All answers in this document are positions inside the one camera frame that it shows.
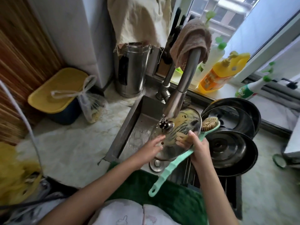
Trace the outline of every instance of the green mat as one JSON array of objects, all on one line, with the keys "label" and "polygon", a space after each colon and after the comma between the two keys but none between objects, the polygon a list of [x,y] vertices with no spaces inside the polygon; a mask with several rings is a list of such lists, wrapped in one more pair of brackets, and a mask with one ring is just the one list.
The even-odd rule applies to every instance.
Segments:
[{"label": "green mat", "polygon": [[[108,170],[116,165],[116,162],[111,163]],[[140,205],[155,205],[179,224],[207,225],[203,197],[192,189],[166,181],[156,196],[150,197],[148,191],[157,178],[143,170],[135,171],[107,200],[128,199]]]}]

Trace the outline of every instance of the white cable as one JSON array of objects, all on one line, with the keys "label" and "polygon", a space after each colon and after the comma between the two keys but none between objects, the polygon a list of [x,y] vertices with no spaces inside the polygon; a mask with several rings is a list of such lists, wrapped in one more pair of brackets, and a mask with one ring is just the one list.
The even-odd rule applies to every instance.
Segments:
[{"label": "white cable", "polygon": [[33,147],[35,148],[35,152],[37,154],[37,158],[38,158],[38,161],[40,163],[40,171],[41,171],[41,174],[43,175],[42,163],[41,163],[41,160],[40,160],[40,155],[39,155],[39,152],[38,152],[37,142],[36,142],[35,136],[33,135],[32,128],[31,128],[31,126],[30,126],[27,118],[25,117],[24,113],[22,112],[21,108],[19,107],[19,105],[17,104],[17,102],[15,101],[15,99],[13,98],[13,96],[10,93],[10,91],[8,90],[8,88],[2,82],[2,80],[0,80],[0,85],[3,88],[3,90],[5,91],[5,93],[7,94],[8,98],[10,99],[11,103],[13,104],[13,106],[16,108],[16,110],[20,114],[22,120],[24,121],[24,123],[25,123],[25,125],[26,125],[26,127],[27,127],[27,129],[29,131],[29,135],[30,135],[30,138],[32,140]]}]

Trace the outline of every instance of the pull-down faucet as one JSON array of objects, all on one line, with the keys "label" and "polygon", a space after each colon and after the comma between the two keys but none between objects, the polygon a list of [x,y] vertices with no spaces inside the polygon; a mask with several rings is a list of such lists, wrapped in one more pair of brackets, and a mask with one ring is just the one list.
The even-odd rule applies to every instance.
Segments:
[{"label": "pull-down faucet", "polygon": [[178,83],[176,90],[172,94],[170,94],[168,89],[170,87],[171,78],[175,71],[175,64],[171,64],[167,72],[166,78],[163,80],[156,94],[157,99],[164,100],[166,102],[166,105],[163,109],[164,120],[161,121],[161,128],[172,128],[173,124],[169,123],[168,119],[177,117],[181,109],[186,92],[196,71],[200,54],[200,48],[194,48],[190,50],[185,70],[183,71],[182,77]]}]

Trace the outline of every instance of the stainless steel sink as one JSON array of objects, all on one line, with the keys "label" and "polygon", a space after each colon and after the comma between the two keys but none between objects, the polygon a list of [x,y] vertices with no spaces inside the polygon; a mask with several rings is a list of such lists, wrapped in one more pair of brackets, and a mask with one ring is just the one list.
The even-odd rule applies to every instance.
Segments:
[{"label": "stainless steel sink", "polygon": [[[104,159],[108,162],[122,162],[139,150],[148,141],[153,126],[161,119],[163,107],[164,104],[161,101],[147,96],[136,101]],[[202,111],[199,107],[193,108],[199,113]],[[166,167],[170,162],[162,163]],[[145,164],[142,169],[158,176],[163,172],[163,170],[153,171],[149,164]],[[193,182],[194,174],[190,160],[186,159],[168,179],[178,184],[187,184]]]}]

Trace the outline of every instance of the sink drain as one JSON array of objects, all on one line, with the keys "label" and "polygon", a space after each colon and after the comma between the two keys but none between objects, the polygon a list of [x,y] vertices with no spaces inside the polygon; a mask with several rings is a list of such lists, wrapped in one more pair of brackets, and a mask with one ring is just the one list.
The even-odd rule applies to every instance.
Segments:
[{"label": "sink drain", "polygon": [[160,172],[165,168],[163,161],[159,161],[156,159],[153,159],[151,162],[149,162],[149,166],[154,172]]}]

